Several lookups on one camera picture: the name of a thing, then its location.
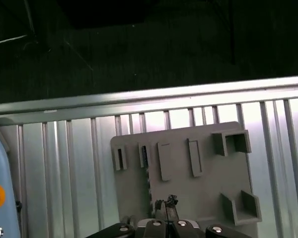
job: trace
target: rectangular slot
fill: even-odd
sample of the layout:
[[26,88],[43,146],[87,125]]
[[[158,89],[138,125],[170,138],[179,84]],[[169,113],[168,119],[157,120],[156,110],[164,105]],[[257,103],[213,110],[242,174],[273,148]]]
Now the rectangular slot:
[[213,133],[216,154],[228,156],[231,153],[251,153],[247,130],[221,131]]
[[114,148],[114,159],[115,159],[115,167],[116,170],[126,170],[127,163],[126,163],[126,150],[124,146],[116,146]]
[[150,145],[138,143],[138,150],[141,168],[149,166],[151,160]]
[[202,153],[197,139],[188,139],[192,173],[194,177],[203,174]]
[[171,156],[171,146],[169,143],[161,143],[158,144],[158,153],[159,153],[159,161],[160,161],[160,169],[161,169],[161,178],[162,181],[169,181],[171,179],[170,169],[170,156]]

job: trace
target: small black component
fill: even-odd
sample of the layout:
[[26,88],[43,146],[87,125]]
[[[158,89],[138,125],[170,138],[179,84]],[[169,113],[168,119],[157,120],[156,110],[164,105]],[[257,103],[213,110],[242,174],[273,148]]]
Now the small black component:
[[21,203],[20,201],[16,201],[16,202],[15,202],[15,205],[16,205],[16,211],[17,211],[18,213],[20,213],[21,210],[22,210],[22,203]]
[[166,207],[175,207],[178,204],[178,199],[176,195],[169,195],[166,202]]
[[214,224],[207,227],[205,235],[206,238],[252,238],[220,224]]
[[126,223],[116,223],[86,238],[133,238],[135,230]]

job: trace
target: corrugated metal wall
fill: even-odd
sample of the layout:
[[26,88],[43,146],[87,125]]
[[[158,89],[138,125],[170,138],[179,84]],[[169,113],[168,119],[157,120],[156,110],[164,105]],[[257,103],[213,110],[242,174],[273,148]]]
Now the corrugated metal wall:
[[298,99],[2,126],[23,237],[84,238],[118,221],[113,136],[227,121],[249,130],[259,237],[298,238]]

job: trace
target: metal ridge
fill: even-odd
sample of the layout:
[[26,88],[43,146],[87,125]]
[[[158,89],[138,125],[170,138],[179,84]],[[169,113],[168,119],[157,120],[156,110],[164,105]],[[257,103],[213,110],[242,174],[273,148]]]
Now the metal ridge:
[[267,91],[270,89],[275,91],[288,87],[292,89],[298,87],[298,76],[3,103],[0,104],[0,115],[218,93],[247,92],[253,90]]

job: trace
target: dark floor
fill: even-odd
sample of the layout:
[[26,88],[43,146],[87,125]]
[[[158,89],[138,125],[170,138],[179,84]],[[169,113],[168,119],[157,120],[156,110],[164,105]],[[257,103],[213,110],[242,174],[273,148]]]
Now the dark floor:
[[[298,75],[298,1],[234,1],[236,65],[205,2],[164,0],[145,23],[91,30],[69,30],[53,0],[34,12],[51,51],[0,44],[0,103]],[[15,19],[0,14],[0,40],[25,32]]]

